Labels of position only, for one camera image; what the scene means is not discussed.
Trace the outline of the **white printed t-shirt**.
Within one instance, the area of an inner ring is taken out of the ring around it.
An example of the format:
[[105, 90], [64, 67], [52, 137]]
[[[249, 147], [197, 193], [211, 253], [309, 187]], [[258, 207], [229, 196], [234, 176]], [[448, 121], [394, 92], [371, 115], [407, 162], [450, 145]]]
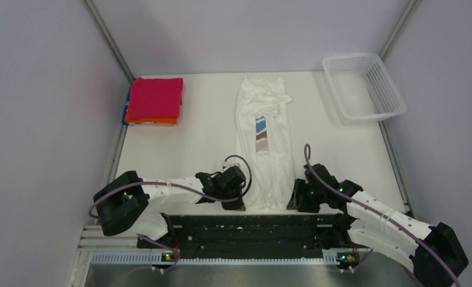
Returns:
[[283, 78], [245, 77], [235, 103], [237, 154], [250, 165], [253, 183], [244, 196], [249, 210], [286, 210], [295, 181]]

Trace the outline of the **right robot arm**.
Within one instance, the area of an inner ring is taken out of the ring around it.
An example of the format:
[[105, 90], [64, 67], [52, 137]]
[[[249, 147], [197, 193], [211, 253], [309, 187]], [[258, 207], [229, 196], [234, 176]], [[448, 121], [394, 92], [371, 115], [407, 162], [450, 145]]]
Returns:
[[454, 230], [396, 211], [350, 180], [341, 182], [321, 164], [305, 166], [288, 210], [318, 213], [322, 204], [339, 211], [314, 241], [322, 249], [368, 247], [399, 263], [422, 286], [452, 286], [468, 267]]

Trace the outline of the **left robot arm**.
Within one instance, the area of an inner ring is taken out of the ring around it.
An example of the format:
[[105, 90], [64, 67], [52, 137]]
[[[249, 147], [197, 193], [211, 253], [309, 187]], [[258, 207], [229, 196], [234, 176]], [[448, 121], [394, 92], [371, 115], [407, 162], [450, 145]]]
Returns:
[[104, 236], [129, 231], [167, 247], [174, 240], [174, 228], [164, 207], [219, 202], [225, 210], [244, 210], [243, 197], [251, 184], [252, 177], [238, 166], [169, 180], [145, 180], [131, 170], [93, 196], [88, 214], [99, 220]]

